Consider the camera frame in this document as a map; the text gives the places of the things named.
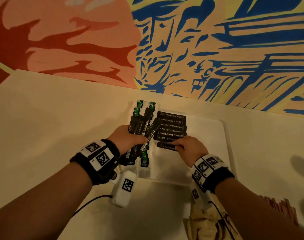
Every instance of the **mural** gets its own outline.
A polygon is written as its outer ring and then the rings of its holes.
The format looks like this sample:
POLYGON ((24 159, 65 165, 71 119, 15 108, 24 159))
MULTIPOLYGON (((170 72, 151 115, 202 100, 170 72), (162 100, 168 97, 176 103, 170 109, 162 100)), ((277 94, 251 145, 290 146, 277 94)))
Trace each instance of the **mural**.
POLYGON ((304 0, 0 0, 15 69, 304 117, 304 0))

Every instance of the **beige cloth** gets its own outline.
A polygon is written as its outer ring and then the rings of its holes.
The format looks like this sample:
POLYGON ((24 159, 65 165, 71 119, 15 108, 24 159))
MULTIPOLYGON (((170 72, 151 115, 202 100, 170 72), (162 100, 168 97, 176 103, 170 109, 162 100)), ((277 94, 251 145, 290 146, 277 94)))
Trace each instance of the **beige cloth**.
MULTIPOLYGON (((242 240, 240 234, 236 230, 233 222, 229 218, 222 204, 218 201, 216 195, 211 194, 213 202, 218 207, 227 226, 232 232, 235 240, 242 240)), ((187 235, 189 240, 230 240, 232 239, 226 226, 218 214, 216 208, 211 208, 201 211, 195 205, 191 198, 191 215, 187 222, 187 235)))

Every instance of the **red painted shape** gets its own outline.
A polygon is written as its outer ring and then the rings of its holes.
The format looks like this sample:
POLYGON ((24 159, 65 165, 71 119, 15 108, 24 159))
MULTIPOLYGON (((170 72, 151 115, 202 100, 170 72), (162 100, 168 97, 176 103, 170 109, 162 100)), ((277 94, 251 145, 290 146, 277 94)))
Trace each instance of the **red painted shape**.
POLYGON ((53 75, 55 73, 60 73, 60 72, 73 72, 73 73, 75 72, 75 73, 95 74, 95 75, 110 77, 114 80, 118 80, 118 81, 124 82, 126 84, 125 81, 123 81, 120 77, 117 76, 117 74, 121 71, 120 69, 111 67, 111 69, 113 69, 112 71, 98 72, 98 71, 94 71, 94 70, 90 70, 90 69, 86 68, 86 65, 90 64, 91 61, 76 60, 75 62, 77 62, 78 64, 73 65, 71 67, 41 71, 40 73, 46 73, 46 74, 51 74, 51 75, 53 75))
POLYGON ((90 27, 89 30, 103 30, 107 28, 112 28, 114 26, 119 25, 119 22, 96 22, 96 21, 90 21, 86 20, 80 17, 73 17, 70 19, 70 23, 76 22, 77 27, 90 27))
MULTIPOLYGON (((90 29, 90 27, 86 27, 73 32, 49 35, 39 41, 32 41, 28 39, 31 28, 40 22, 38 19, 26 24, 12 27, 10 29, 6 29, 3 25, 2 17, 8 1, 9 0, 6 0, 0 6, 0 62, 10 67, 11 69, 28 70, 27 62, 34 51, 27 52, 27 50, 33 47, 43 49, 62 49, 76 54, 95 54, 103 56, 120 66, 128 66, 131 68, 134 67, 128 61, 127 56, 131 50, 137 47, 137 45, 122 48, 109 48, 90 43, 73 45, 66 43, 68 39, 86 32, 88 29, 90 29)), ((113 68, 113 71, 110 72, 97 72, 85 68, 83 62, 84 61, 81 61, 80 63, 79 61, 79 64, 76 66, 62 69, 64 69, 64 72, 79 72, 82 70, 82 73, 98 74, 124 82, 120 77, 116 75, 120 71, 119 69, 113 68)), ((0 83, 4 81, 7 76, 8 74, 6 72, 0 71, 0 83)))

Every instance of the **wrist strap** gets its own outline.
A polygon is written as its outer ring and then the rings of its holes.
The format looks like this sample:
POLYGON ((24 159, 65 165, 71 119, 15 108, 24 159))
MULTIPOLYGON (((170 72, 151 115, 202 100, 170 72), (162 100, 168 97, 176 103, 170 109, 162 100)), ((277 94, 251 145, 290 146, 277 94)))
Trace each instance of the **wrist strap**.
POLYGON ((215 193, 216 186, 227 178, 235 177, 227 165, 217 156, 208 154, 200 157, 192 167, 192 178, 205 193, 215 193))
POLYGON ((110 140, 97 140, 82 147, 70 162, 77 162, 91 178, 93 185, 107 183, 119 165, 119 150, 110 140))

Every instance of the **cable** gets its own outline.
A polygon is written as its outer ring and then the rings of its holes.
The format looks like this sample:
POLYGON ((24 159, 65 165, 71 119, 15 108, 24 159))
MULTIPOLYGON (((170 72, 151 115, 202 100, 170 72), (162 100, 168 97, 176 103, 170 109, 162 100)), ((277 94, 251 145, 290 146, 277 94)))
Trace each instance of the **cable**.
POLYGON ((78 209, 72 217, 74 217, 80 210, 82 210, 84 207, 86 207, 88 204, 90 204, 92 201, 96 200, 96 199, 99 199, 99 198, 103 198, 103 197, 109 197, 109 198, 112 198, 112 195, 101 195, 101 196, 98 196, 98 197, 95 197, 94 199, 91 199, 89 202, 87 202, 86 204, 84 204, 80 209, 78 209))
POLYGON ((224 225, 226 226, 227 231, 228 231, 229 234, 231 235, 231 238, 232 238, 233 240, 235 240, 233 234, 231 233, 230 229, 228 228, 228 226, 227 226, 225 220, 223 219, 223 217, 222 217, 220 211, 218 210, 217 206, 216 206, 216 205, 214 204, 214 202, 212 202, 212 201, 208 201, 208 203, 212 203, 212 204, 215 206, 216 210, 218 211, 218 213, 220 214, 220 217, 222 218, 222 220, 223 220, 223 222, 224 222, 224 225))

